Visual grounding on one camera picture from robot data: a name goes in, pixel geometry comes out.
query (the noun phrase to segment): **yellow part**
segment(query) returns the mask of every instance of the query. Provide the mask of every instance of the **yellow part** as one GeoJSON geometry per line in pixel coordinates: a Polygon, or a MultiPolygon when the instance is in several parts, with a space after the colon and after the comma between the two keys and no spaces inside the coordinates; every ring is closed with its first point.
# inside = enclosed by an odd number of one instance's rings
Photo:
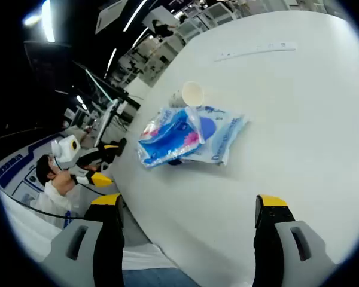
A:
{"type": "Polygon", "coordinates": [[[74,143],[75,141],[73,140],[72,142],[71,142],[71,148],[72,148],[72,150],[76,150],[75,148],[73,148],[73,143],[74,143]]]}
{"type": "Polygon", "coordinates": [[[265,194],[260,194],[259,196],[262,198],[263,206],[287,206],[286,201],[279,197],[267,196],[265,194]]]}
{"type": "Polygon", "coordinates": [[[107,196],[100,196],[98,199],[92,201],[91,204],[95,205],[115,205],[117,198],[120,196],[120,193],[109,194],[107,196]]]}
{"type": "Polygon", "coordinates": [[[118,145],[104,145],[104,149],[107,148],[118,148],[118,145]]]}
{"type": "Polygon", "coordinates": [[[95,172],[95,174],[92,175],[90,179],[93,181],[93,184],[96,187],[107,187],[108,185],[111,185],[113,183],[113,181],[109,177],[99,172],[95,172]]]}

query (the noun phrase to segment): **desk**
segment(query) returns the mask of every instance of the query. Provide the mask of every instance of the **desk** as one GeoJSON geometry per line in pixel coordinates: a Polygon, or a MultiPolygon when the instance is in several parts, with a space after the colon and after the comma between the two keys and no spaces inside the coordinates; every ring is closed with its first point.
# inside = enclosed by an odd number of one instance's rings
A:
{"type": "Polygon", "coordinates": [[[126,134],[113,174],[152,242],[202,286],[254,278],[255,196],[284,199],[343,261],[359,239],[359,40],[337,17],[279,11],[195,37],[160,77],[126,134]],[[296,51],[214,62],[230,48],[293,41],[296,51]],[[247,114],[226,167],[138,161],[136,141],[188,80],[205,103],[247,114]]]}

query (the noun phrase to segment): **plastic bag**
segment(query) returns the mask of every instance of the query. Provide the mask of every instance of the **plastic bag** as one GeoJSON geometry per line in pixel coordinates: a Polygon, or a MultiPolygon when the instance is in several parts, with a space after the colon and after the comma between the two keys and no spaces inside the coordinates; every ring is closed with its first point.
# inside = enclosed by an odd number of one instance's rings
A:
{"type": "Polygon", "coordinates": [[[224,163],[229,159],[229,148],[238,132],[247,123],[243,115],[221,111],[211,106],[197,108],[205,144],[181,160],[205,163],[224,163]]]}
{"type": "Polygon", "coordinates": [[[138,157],[154,167],[189,155],[204,143],[195,108],[162,108],[146,126],[138,141],[138,157]]]}

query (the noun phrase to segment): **ceiling light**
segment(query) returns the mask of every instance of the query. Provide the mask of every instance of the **ceiling light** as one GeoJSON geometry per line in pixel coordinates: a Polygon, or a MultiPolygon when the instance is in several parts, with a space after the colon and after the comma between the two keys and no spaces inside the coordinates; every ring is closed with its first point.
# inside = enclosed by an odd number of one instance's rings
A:
{"type": "Polygon", "coordinates": [[[25,18],[25,20],[23,21],[23,24],[25,26],[33,26],[34,24],[36,24],[40,20],[41,20],[40,15],[32,15],[32,16],[29,16],[29,17],[25,18]]]}
{"type": "Polygon", "coordinates": [[[112,60],[113,60],[113,57],[114,57],[114,54],[115,54],[116,51],[117,51],[117,48],[114,48],[113,53],[112,53],[112,56],[110,56],[110,59],[109,59],[107,72],[108,72],[108,69],[109,69],[109,67],[110,67],[110,64],[112,64],[112,60]]]}
{"type": "Polygon", "coordinates": [[[79,103],[84,103],[82,98],[79,95],[77,95],[76,99],[78,100],[79,103]]]}
{"type": "Polygon", "coordinates": [[[146,27],[146,28],[144,29],[144,31],[142,31],[141,35],[138,36],[137,40],[133,43],[132,48],[136,47],[137,42],[141,39],[141,37],[142,37],[143,34],[147,31],[147,29],[149,29],[149,28],[146,27]]]}
{"type": "Polygon", "coordinates": [[[60,93],[60,94],[68,94],[67,92],[65,91],[60,91],[60,90],[54,90],[56,93],[60,93]]]}
{"type": "Polygon", "coordinates": [[[46,0],[42,5],[41,22],[42,22],[42,28],[44,29],[44,33],[47,37],[48,42],[54,43],[50,0],[46,0]]]}
{"type": "Polygon", "coordinates": [[[142,2],[138,5],[136,11],[134,11],[134,13],[132,14],[131,18],[129,19],[129,21],[126,23],[126,26],[124,28],[124,32],[126,32],[126,30],[129,28],[130,24],[132,23],[133,19],[136,17],[137,13],[141,10],[142,6],[144,6],[144,4],[146,3],[146,1],[148,0],[142,0],[142,2]]]}

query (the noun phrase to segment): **paper cup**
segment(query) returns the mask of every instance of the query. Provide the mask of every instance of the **paper cup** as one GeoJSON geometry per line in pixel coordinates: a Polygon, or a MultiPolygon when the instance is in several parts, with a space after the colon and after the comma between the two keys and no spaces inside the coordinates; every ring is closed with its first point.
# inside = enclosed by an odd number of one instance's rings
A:
{"type": "Polygon", "coordinates": [[[196,82],[186,82],[182,88],[182,99],[188,106],[200,106],[203,103],[203,90],[196,82]]]}
{"type": "Polygon", "coordinates": [[[172,108],[183,108],[186,106],[200,106],[203,103],[203,90],[196,82],[186,82],[182,92],[176,91],[169,100],[172,108]]]}

